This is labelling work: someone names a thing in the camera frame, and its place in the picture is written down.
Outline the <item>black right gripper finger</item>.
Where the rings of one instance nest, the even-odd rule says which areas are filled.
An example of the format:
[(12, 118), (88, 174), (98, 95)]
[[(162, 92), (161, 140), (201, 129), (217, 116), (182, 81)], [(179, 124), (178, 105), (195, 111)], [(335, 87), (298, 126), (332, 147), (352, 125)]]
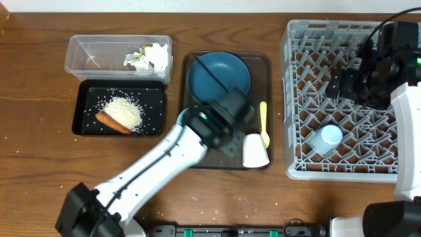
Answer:
[(352, 68), (343, 69), (339, 83), (339, 96), (345, 99), (356, 100), (354, 85), (358, 78), (358, 71)]
[(342, 76), (334, 76), (328, 83), (325, 93), (330, 99), (337, 99), (341, 91)]

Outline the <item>dark blue plate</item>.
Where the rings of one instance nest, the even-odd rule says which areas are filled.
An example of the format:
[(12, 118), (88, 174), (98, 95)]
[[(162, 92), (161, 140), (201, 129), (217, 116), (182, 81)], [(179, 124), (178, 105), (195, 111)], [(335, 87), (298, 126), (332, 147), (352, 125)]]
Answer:
[(199, 103), (224, 99), (234, 89), (245, 95), (251, 76), (245, 63), (227, 52), (210, 52), (198, 57), (187, 73), (187, 88)]

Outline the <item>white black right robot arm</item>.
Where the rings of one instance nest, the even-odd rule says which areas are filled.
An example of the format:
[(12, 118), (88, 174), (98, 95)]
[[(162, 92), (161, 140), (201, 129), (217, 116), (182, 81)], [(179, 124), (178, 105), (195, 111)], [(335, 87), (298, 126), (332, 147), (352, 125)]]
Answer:
[(359, 53), (358, 69), (332, 77), (328, 97), (352, 99), (373, 109), (390, 108), (397, 147), (393, 201), (372, 203), (358, 217), (330, 221), (330, 236), (420, 235), (420, 52), (410, 49)]

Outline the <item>white napkin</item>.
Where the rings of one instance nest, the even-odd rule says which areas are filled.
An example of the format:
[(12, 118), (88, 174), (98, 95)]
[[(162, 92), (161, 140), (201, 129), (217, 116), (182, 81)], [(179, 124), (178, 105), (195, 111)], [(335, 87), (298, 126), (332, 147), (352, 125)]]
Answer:
[(153, 72), (153, 66), (149, 62), (145, 61), (136, 61), (134, 63), (137, 72)]

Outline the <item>light blue rice bowl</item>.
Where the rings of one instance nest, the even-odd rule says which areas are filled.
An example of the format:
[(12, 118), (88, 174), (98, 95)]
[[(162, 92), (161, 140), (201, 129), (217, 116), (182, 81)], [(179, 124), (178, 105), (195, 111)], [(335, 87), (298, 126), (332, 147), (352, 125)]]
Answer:
[(199, 113), (201, 112), (198, 106), (192, 106), (184, 109), (178, 116), (176, 124), (182, 128), (188, 126), (194, 128), (197, 124)]

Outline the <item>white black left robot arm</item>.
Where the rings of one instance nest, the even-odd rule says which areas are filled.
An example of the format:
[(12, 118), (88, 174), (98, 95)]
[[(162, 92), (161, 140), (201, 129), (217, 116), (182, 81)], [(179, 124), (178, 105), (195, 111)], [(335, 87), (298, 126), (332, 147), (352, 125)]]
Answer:
[(73, 187), (56, 230), (61, 236), (145, 236), (134, 219), (139, 209), (208, 148), (220, 145), (244, 116), (243, 109), (228, 105), (184, 109), (167, 136), (124, 172), (92, 190), (84, 183)]

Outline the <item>white tissue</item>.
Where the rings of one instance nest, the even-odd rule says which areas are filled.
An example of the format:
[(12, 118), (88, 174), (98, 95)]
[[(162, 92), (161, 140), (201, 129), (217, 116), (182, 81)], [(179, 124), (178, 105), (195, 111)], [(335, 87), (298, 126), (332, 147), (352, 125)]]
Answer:
[(153, 65), (154, 71), (163, 71), (168, 66), (168, 44), (153, 43), (144, 49), (145, 58)]

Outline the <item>orange carrot piece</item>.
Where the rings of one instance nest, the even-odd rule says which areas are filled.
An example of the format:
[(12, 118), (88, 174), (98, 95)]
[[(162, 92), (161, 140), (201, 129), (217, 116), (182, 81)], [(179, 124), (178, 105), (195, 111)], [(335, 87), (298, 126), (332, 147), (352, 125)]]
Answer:
[(95, 118), (103, 123), (105, 126), (108, 126), (109, 128), (112, 128), (113, 130), (116, 130), (117, 132), (120, 132), (121, 134), (130, 135), (131, 131), (127, 129), (126, 127), (122, 126), (120, 123), (115, 121), (112, 117), (110, 117), (108, 114), (104, 112), (99, 112), (95, 115)]

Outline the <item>light blue cup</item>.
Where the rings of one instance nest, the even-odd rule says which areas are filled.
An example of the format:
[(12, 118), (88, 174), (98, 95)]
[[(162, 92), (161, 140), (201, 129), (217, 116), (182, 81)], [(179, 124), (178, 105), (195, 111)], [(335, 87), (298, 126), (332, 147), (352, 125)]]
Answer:
[(336, 125), (325, 125), (315, 132), (309, 145), (320, 155), (325, 155), (335, 149), (342, 141), (343, 133)]

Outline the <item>pink cup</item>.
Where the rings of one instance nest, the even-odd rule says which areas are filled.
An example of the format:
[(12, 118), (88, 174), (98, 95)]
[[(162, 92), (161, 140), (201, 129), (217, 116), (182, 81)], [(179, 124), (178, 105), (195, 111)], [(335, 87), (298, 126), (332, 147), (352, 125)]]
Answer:
[(270, 160), (260, 134), (248, 134), (243, 141), (243, 166), (260, 168), (269, 164)]

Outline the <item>yellow plastic spoon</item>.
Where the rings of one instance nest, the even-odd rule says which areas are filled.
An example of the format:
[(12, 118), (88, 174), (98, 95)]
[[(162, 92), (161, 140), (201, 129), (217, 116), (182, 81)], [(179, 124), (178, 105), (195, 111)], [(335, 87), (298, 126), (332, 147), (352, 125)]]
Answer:
[(259, 104), (259, 113), (260, 113), (260, 123), (261, 123), (261, 138), (263, 140), (265, 148), (268, 148), (270, 145), (270, 137), (266, 131), (267, 125), (267, 103), (261, 101)]

